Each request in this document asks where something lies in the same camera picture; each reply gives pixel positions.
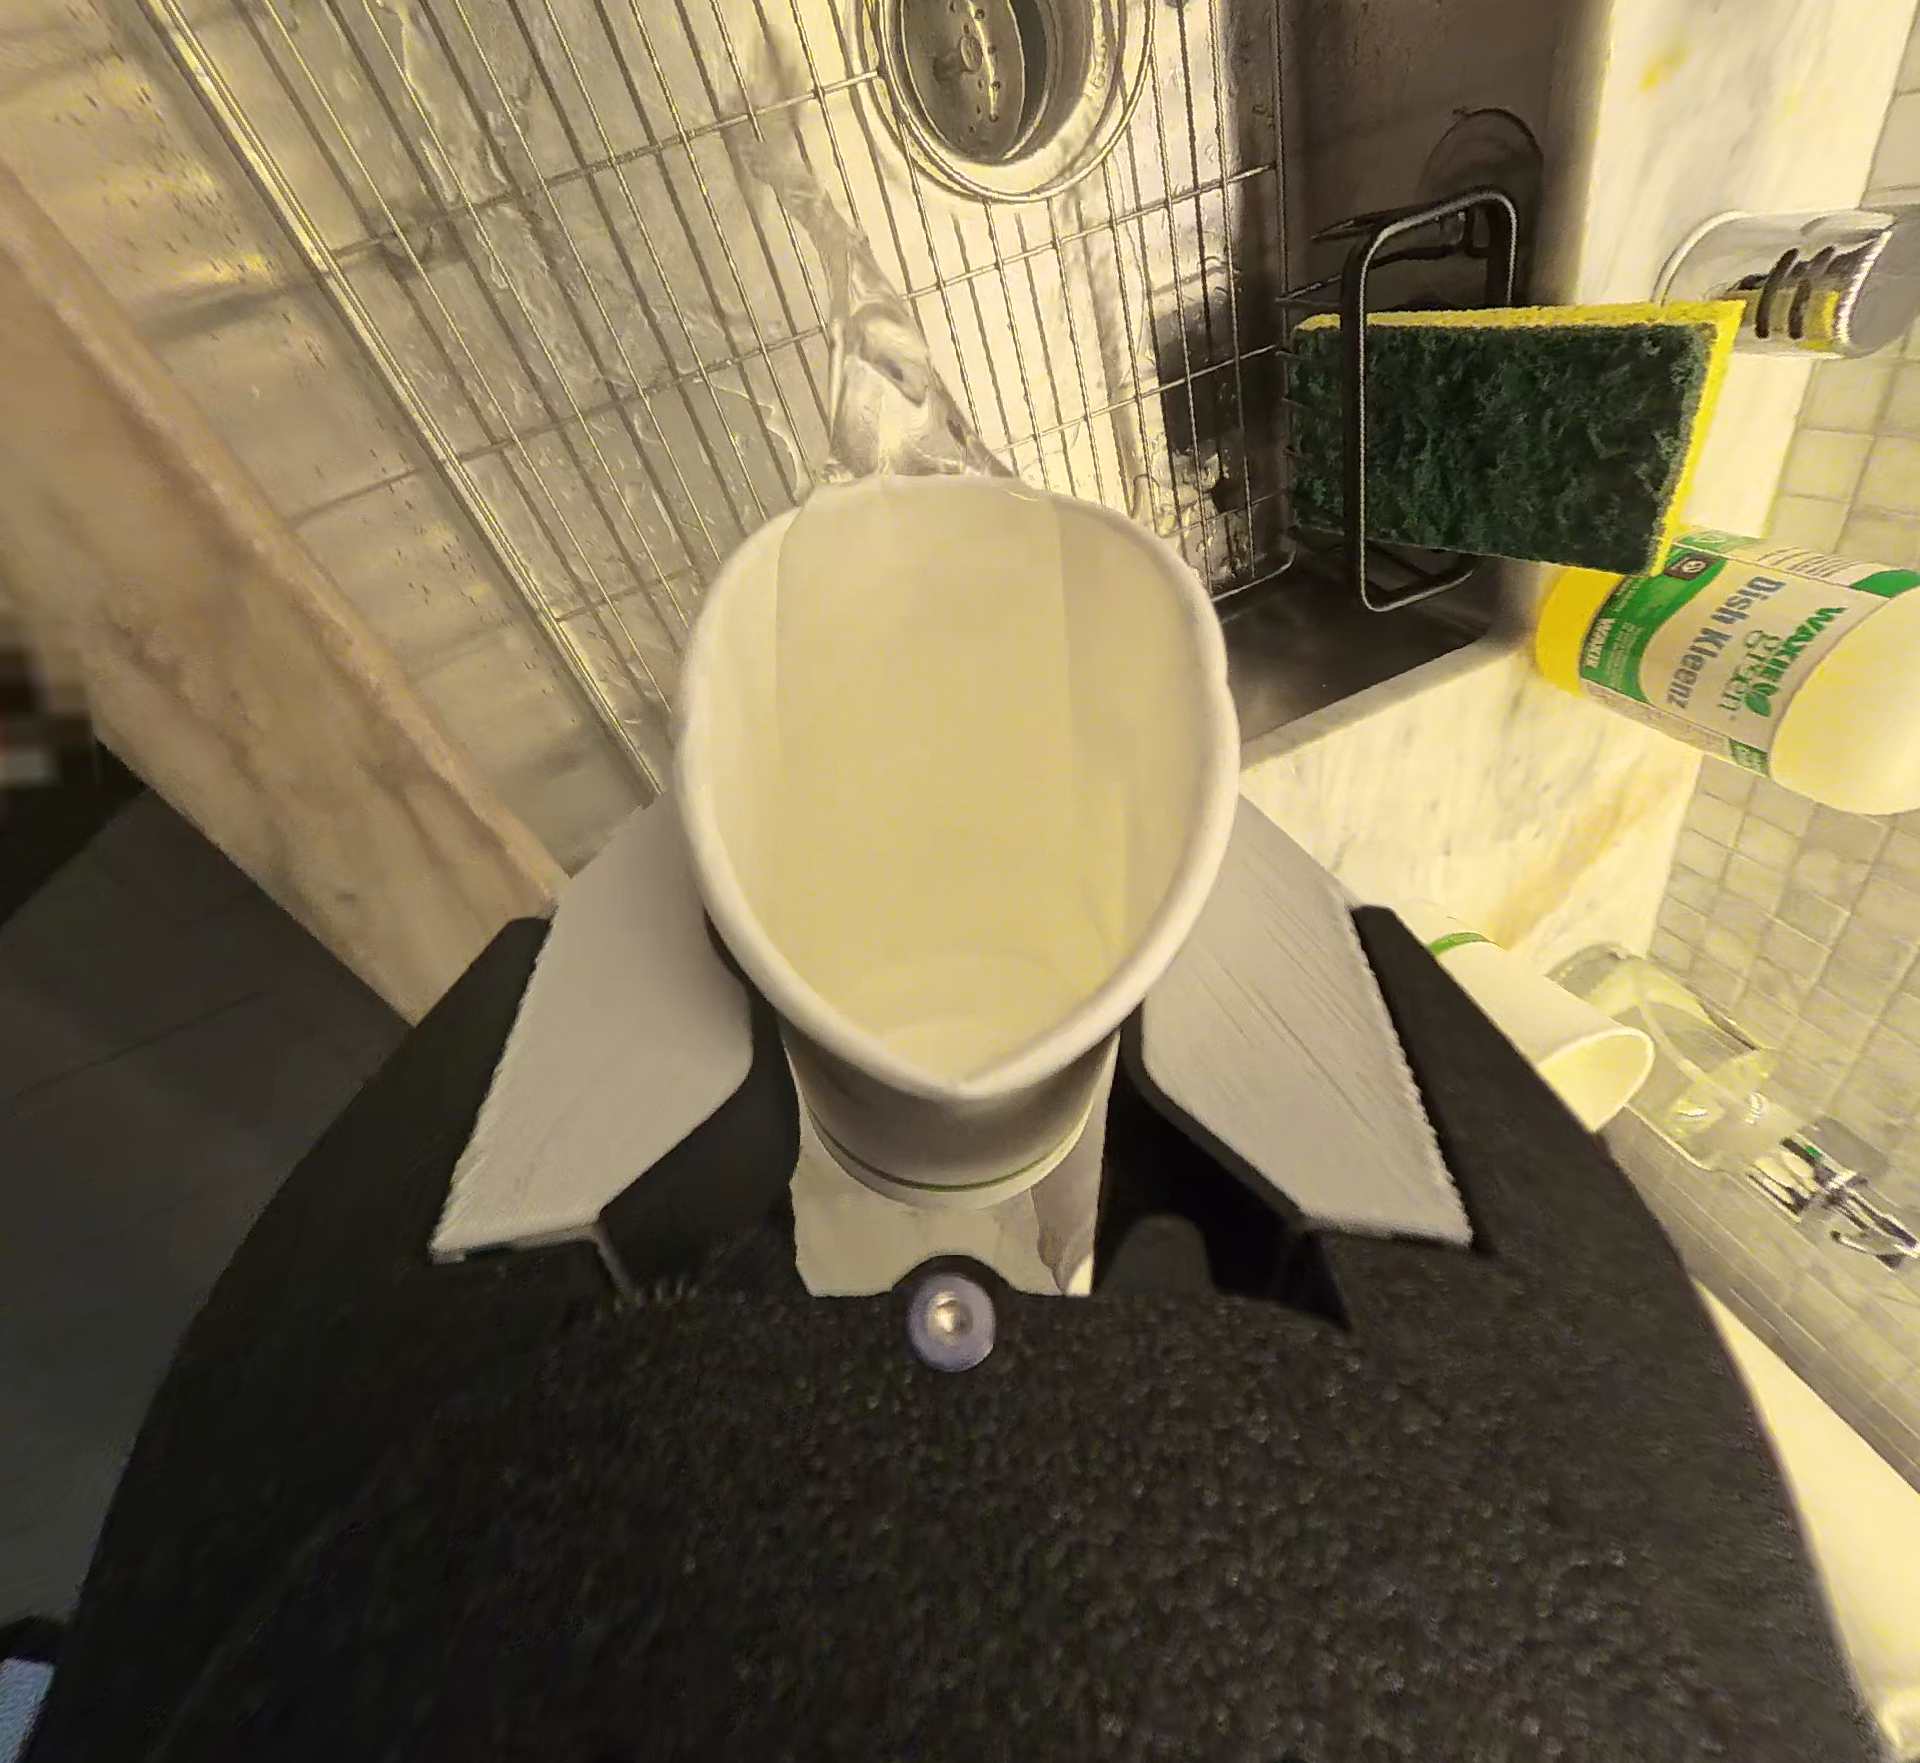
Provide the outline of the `green-banded white paper cup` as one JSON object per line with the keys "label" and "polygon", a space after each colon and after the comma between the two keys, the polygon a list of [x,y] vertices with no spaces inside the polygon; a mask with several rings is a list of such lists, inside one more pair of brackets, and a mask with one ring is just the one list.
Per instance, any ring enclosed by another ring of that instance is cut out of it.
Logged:
{"label": "green-banded white paper cup", "polygon": [[993,478],[832,486],[687,638],[674,796],[707,918],[871,1192],[1042,1182],[1234,832],[1222,624],[1187,558]]}

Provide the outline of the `group of white paper cups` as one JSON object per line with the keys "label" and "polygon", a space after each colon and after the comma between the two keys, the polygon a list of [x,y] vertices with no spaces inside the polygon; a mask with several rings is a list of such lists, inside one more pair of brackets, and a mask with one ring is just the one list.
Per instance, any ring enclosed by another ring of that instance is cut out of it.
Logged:
{"label": "group of white paper cups", "polygon": [[1471,922],[1425,900],[1404,924],[1528,1060],[1588,1134],[1608,1128],[1655,1070],[1655,1042],[1549,980]]}

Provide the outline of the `green and yellow sponge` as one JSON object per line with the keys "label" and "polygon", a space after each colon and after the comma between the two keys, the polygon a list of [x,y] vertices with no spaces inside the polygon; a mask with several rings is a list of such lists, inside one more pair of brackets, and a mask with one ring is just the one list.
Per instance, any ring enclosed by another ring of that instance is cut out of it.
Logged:
{"label": "green and yellow sponge", "polygon": [[1683,524],[1742,320],[1727,300],[1370,314],[1363,536],[1649,574]]}

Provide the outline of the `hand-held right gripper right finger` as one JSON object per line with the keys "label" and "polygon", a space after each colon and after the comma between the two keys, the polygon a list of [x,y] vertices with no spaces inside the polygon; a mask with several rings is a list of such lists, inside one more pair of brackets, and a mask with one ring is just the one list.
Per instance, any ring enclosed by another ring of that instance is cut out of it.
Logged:
{"label": "hand-held right gripper right finger", "polygon": [[1204,910],[1118,1034],[1109,1284],[1321,1286],[1324,1238],[1471,1250],[1356,906],[1240,802]]}

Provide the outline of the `steel sink drain strainer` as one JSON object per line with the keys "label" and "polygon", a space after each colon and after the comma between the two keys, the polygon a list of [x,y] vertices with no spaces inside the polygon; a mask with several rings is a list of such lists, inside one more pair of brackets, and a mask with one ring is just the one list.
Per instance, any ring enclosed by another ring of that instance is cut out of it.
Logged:
{"label": "steel sink drain strainer", "polygon": [[869,0],[897,142],[927,178],[1040,206],[1094,178],[1147,94],[1152,0]]}

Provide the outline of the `dish soap pump bottle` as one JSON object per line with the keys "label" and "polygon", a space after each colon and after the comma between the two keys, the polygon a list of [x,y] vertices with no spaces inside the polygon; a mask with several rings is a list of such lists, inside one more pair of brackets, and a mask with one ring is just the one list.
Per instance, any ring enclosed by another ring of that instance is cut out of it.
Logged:
{"label": "dish soap pump bottle", "polygon": [[1644,576],[1559,572],[1539,670],[1854,816],[1918,808],[1918,576],[1688,528]]}

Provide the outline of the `marble desk countertop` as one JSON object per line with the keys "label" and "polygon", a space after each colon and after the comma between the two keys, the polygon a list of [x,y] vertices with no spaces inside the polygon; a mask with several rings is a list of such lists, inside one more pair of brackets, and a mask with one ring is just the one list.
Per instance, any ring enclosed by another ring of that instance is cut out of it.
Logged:
{"label": "marble desk countertop", "polygon": [[[1528,294],[1643,300],[1708,216],[1854,202],[1914,28],[1916,0],[1562,0],[1542,120],[1477,110],[1544,158]],[[493,790],[7,172],[5,598],[106,742],[404,1016],[588,858]],[[1549,962],[1652,932],[1694,754],[1550,694],[1509,616],[1453,646],[1309,562],[1227,610],[1247,788],[1349,882]]]}

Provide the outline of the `chrome sink cap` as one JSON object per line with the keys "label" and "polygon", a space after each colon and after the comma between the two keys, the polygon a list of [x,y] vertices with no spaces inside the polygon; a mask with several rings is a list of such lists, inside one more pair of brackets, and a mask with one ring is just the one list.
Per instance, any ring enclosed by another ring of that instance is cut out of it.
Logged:
{"label": "chrome sink cap", "polygon": [[1672,250],[1652,300],[1739,306],[1750,356],[1873,356],[1918,318],[1918,206],[1718,214]]}

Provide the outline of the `glass soap dispenser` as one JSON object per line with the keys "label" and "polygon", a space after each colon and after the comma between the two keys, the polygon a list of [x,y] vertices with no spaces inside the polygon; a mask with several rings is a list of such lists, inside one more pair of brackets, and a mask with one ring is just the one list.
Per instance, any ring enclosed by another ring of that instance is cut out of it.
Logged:
{"label": "glass soap dispenser", "polygon": [[1643,1032],[1652,1068],[1624,1106],[1692,1170],[1736,1182],[1813,1244],[1916,1284],[1916,1204],[1888,1196],[1885,1156],[1785,1084],[1785,1058],[1657,960],[1596,944],[1553,982]]}

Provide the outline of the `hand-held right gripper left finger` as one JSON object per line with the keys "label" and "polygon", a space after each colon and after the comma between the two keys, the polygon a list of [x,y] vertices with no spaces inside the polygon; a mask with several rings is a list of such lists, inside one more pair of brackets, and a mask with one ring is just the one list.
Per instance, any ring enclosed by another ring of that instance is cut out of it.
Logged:
{"label": "hand-held right gripper left finger", "polygon": [[430,1256],[588,1248],[619,1296],[789,1210],[800,1106],[772,1008],[708,926],[670,800],[562,890]]}

